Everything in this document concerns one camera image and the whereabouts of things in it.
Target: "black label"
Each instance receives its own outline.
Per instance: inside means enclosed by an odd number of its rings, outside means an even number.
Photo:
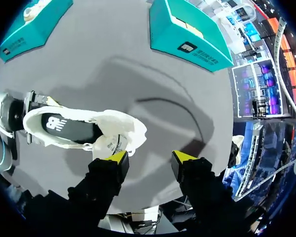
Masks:
[[[181,50],[184,53],[191,53],[195,49],[197,49],[197,46],[190,42],[185,42],[178,47],[178,50]]]
[[[9,51],[7,48],[5,48],[4,50],[2,50],[2,52],[3,52],[5,55],[9,55],[9,54],[10,54],[10,51]]]

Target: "shoe insole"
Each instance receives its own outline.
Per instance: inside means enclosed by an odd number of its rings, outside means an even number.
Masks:
[[[94,123],[70,120],[59,114],[43,114],[41,125],[50,135],[65,138],[79,144],[94,143],[103,135]]]

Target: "shoe tongue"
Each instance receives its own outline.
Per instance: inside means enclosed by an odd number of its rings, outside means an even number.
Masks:
[[[123,135],[100,136],[92,145],[93,160],[96,158],[104,159],[125,151],[128,145],[126,137]]]

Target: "white cable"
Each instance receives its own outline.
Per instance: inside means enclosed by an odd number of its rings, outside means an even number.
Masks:
[[[275,69],[276,69],[276,73],[277,73],[277,77],[278,77],[278,81],[280,82],[281,88],[284,91],[289,103],[291,104],[293,110],[296,113],[296,105],[293,101],[293,99],[291,98],[285,83],[283,81],[282,75],[281,75],[281,71],[280,71],[280,64],[279,64],[279,58],[280,58],[280,46],[281,46],[281,42],[282,42],[282,37],[283,37],[283,33],[286,27],[286,22],[280,18],[279,21],[279,27],[278,27],[278,31],[276,34],[276,39],[275,39],[275,46],[274,46],[274,53],[275,53]],[[251,188],[250,190],[248,190],[247,192],[245,192],[243,195],[236,197],[235,201],[239,201],[240,199],[244,198],[246,195],[248,195],[249,193],[251,193],[253,190],[255,190],[256,188],[260,187],[262,184],[264,184],[267,180],[271,179],[274,177],[274,175],[276,175],[277,173],[281,172],[283,169],[291,166],[292,164],[294,164],[296,162],[296,159],[287,163],[286,165],[282,166],[281,168],[279,168],[278,170],[276,170],[274,173],[272,173],[270,176],[268,176],[266,179],[262,180],[260,183],[258,183],[257,185],[255,185],[253,188]]]
[[[277,173],[281,172],[283,169],[291,166],[292,164],[294,164],[296,162],[296,159],[287,163],[286,165],[282,166],[281,168],[279,168],[278,170],[276,170],[274,173],[272,173],[270,176],[268,176],[266,179],[262,180],[260,183],[258,183],[257,185],[255,185],[253,188],[251,188],[250,190],[248,190],[247,192],[245,192],[243,195],[241,195],[240,197],[236,197],[235,201],[239,201],[240,199],[244,198],[246,195],[248,195],[249,193],[251,193],[254,189],[260,187],[262,184],[264,184],[267,180],[273,178],[274,175],[276,175]]]

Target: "purple light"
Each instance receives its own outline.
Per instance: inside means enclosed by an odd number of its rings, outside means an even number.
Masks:
[[[277,98],[274,96],[270,97],[269,105],[277,105]]]
[[[266,73],[268,73],[270,71],[270,69],[267,66],[262,66],[261,71],[262,71],[263,74],[266,74]]]
[[[271,105],[270,106],[270,114],[278,115],[280,113],[280,108],[278,105]]]
[[[271,87],[275,85],[275,81],[273,79],[268,79],[266,80],[266,84],[268,87]]]

